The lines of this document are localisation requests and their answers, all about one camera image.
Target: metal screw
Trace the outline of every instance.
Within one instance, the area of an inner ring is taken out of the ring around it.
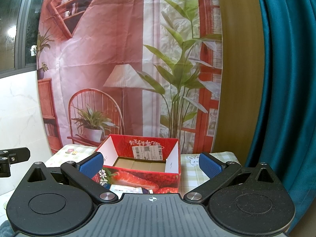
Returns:
[[[202,195],[198,192],[190,192],[186,195],[189,200],[200,200],[202,199]]]
[[[115,198],[115,194],[111,192],[103,192],[100,194],[102,200],[112,200]]]

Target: white bunny print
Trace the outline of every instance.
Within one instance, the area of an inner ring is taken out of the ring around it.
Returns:
[[[191,157],[191,156],[187,156],[187,159],[190,160],[191,165],[198,166],[198,158],[199,157],[200,157],[200,155],[197,155],[195,158]]]

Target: lamp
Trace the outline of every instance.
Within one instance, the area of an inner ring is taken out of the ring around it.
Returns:
[[[118,87],[122,89],[122,114],[124,120],[124,88],[141,88],[152,89],[152,87],[145,82],[137,74],[135,69],[130,64],[116,65],[105,81],[103,87]]]

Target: curtain fold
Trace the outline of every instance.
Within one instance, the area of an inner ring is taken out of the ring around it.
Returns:
[[[316,193],[316,0],[260,0],[265,69],[246,166],[268,162],[296,207],[293,228]]]

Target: table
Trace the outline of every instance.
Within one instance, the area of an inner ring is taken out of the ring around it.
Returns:
[[[96,147],[68,144],[61,148],[55,155],[45,162],[47,167],[59,167],[66,161],[80,162],[94,153]],[[212,153],[214,157],[222,162],[236,161],[236,156],[232,152]],[[209,178],[204,174],[198,165],[198,154],[181,154],[181,181],[179,193],[184,194],[205,183]],[[13,191],[0,196],[0,224],[7,220],[4,205],[10,199]]]

